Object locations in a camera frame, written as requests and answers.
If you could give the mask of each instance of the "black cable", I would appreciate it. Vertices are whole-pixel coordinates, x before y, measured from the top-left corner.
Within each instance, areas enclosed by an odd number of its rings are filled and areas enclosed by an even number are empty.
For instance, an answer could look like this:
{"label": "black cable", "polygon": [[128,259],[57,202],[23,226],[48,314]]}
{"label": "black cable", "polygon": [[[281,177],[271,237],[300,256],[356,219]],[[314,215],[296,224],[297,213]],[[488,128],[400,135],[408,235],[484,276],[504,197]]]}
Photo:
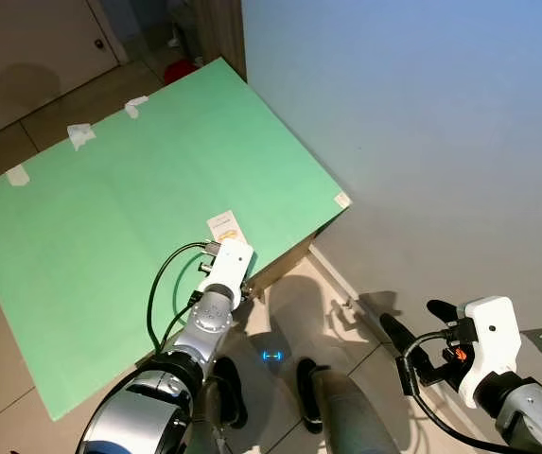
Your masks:
{"label": "black cable", "polygon": [[190,309],[192,306],[195,305],[195,301],[193,302],[189,302],[185,307],[183,307],[183,309],[178,312],[174,318],[172,319],[172,321],[169,323],[169,325],[167,326],[167,330],[166,332],[164,333],[164,336],[162,337],[161,339],[161,348],[163,349],[164,348],[164,345],[166,345],[166,342],[167,342],[167,337],[169,336],[169,333],[171,332],[172,328],[174,327],[174,324],[176,324],[176,322],[184,315],[184,313]]}
{"label": "black cable", "polygon": [[[155,348],[155,355],[159,355],[161,353],[161,349],[163,348],[163,344],[159,343],[159,340],[157,339],[157,336],[155,335],[155,330],[153,329],[153,320],[152,320],[152,312],[153,312],[153,300],[155,299],[155,290],[157,290],[157,285],[159,284],[159,280],[161,279],[161,276],[164,274],[164,271],[166,270],[167,266],[171,263],[171,261],[176,258],[180,253],[183,253],[186,250],[192,249],[192,248],[205,248],[206,243],[203,242],[195,242],[195,243],[188,243],[182,246],[181,248],[178,248],[176,251],[174,251],[164,262],[164,264],[161,266],[159,271],[157,271],[157,275],[155,276],[155,279],[153,279],[153,284],[150,287],[150,293],[149,293],[149,302],[147,303],[147,331],[149,332],[150,341],[153,342],[153,347]],[[180,318],[182,314],[185,313],[185,310],[181,310],[179,312],[180,315],[177,317]],[[174,317],[172,322],[170,323],[171,326],[176,322],[177,317]]]}
{"label": "black cable", "polygon": [[[427,333],[419,338],[416,338],[416,340],[413,341],[413,343],[407,348],[405,353],[403,354],[403,358],[405,359],[405,367],[407,369],[408,375],[411,377],[411,380],[416,380],[415,378],[415,372],[413,371],[413,367],[410,363],[409,356],[411,355],[411,352],[413,350],[420,346],[420,344],[430,341],[431,339],[445,339],[448,335],[448,329],[444,331],[436,331],[432,333]],[[483,440],[478,440],[476,438],[468,437],[467,435],[464,435],[463,433],[458,432],[455,428],[452,428],[448,424],[446,424],[441,418],[439,418],[434,411],[428,406],[428,404],[422,399],[420,396],[420,392],[418,390],[417,385],[411,386],[410,389],[413,390],[412,397],[413,400],[418,404],[418,406],[422,409],[422,411],[430,418],[430,420],[436,424],[441,430],[443,430],[447,435],[455,438],[456,440],[461,441],[462,443],[466,443],[467,445],[476,447],[478,449],[484,449],[487,451],[497,452],[497,453],[504,453],[504,454],[531,454],[529,451],[524,451],[522,449],[517,449],[515,447],[507,446],[507,445],[496,445],[495,443],[489,443],[484,442]]]}

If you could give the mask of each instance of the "blue light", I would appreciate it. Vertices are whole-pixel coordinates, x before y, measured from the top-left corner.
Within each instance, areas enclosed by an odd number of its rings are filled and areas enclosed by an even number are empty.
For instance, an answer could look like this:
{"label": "blue light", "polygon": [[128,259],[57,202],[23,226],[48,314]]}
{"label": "blue light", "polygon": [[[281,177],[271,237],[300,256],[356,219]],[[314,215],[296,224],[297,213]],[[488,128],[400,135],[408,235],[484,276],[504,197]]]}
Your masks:
{"label": "blue light", "polygon": [[277,350],[276,352],[274,353],[269,353],[268,351],[264,350],[262,352],[262,360],[264,362],[269,362],[269,361],[281,361],[283,359],[283,352]]}

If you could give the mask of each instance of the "white wall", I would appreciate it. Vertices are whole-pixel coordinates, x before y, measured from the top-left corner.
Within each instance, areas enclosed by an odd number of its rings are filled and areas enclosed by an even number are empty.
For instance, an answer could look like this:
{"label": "white wall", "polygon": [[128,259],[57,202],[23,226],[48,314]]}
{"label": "white wall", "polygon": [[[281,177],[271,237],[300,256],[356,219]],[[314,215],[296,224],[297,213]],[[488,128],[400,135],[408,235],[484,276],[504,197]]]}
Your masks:
{"label": "white wall", "polygon": [[250,84],[354,201],[318,247],[355,289],[396,292],[417,333],[429,298],[492,294],[541,328],[542,1],[243,9]]}

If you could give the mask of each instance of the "black foot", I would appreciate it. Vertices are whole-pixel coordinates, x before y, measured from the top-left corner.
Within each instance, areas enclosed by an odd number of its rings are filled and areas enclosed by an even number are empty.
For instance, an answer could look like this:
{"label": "black foot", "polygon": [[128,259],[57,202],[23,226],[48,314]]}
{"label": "black foot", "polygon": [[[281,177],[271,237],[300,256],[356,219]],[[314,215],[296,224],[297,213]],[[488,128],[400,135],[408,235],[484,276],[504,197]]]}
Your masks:
{"label": "black foot", "polygon": [[300,397],[300,407],[302,408],[305,427],[310,433],[321,433],[323,424],[319,407],[315,401],[315,394],[312,389],[312,379],[310,375],[314,372],[317,364],[310,358],[303,358],[298,363],[296,379],[298,381],[298,395]]}
{"label": "black foot", "polygon": [[248,411],[235,364],[227,357],[219,358],[212,373],[218,379],[221,422],[232,428],[242,428],[248,422]]}

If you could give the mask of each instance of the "red object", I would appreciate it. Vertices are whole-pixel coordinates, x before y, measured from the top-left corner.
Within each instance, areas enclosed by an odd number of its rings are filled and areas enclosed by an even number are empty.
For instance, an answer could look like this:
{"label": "red object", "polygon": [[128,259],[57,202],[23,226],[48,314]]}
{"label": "red object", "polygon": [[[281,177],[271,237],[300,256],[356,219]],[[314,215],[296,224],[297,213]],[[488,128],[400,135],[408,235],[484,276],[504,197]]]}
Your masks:
{"label": "red object", "polygon": [[456,348],[456,357],[458,357],[461,362],[464,362],[466,361],[467,354],[461,348]]}
{"label": "red object", "polygon": [[169,85],[184,76],[188,76],[192,72],[197,71],[197,66],[189,60],[180,60],[170,64],[164,72],[164,84]]}

